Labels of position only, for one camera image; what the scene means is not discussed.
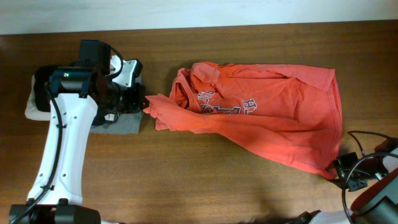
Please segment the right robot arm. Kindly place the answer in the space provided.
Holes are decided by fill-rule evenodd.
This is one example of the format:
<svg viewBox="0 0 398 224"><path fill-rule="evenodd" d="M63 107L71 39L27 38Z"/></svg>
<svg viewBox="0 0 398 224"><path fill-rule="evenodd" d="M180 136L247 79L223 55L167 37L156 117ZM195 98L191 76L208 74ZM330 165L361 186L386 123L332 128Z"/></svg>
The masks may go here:
<svg viewBox="0 0 398 224"><path fill-rule="evenodd" d="M352 152L333 161L342 211L303 212L288 223L397 223L397 138L383 137L371 154Z"/></svg>

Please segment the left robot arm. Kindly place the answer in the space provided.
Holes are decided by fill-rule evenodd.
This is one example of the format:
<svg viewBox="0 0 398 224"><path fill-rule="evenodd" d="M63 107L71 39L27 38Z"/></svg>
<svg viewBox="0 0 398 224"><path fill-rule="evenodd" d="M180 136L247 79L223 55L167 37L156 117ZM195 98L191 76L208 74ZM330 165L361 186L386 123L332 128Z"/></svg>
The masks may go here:
<svg viewBox="0 0 398 224"><path fill-rule="evenodd" d="M117 124L139 127L149 104L142 68L106 42L82 40L75 62L36 71L27 117L49 121L49 131L27 201L11 206L10 223L101 223L99 211L82 204L89 133Z"/></svg>

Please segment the red printed t-shirt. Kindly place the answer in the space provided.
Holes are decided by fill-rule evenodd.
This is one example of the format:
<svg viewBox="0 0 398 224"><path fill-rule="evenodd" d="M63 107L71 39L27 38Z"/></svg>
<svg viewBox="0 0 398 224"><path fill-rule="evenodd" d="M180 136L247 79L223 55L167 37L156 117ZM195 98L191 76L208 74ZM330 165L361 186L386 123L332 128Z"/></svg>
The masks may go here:
<svg viewBox="0 0 398 224"><path fill-rule="evenodd" d="M343 118L332 68L198 62L178 71L169 96L148 101L158 130L216 133L274 162L336 174Z"/></svg>

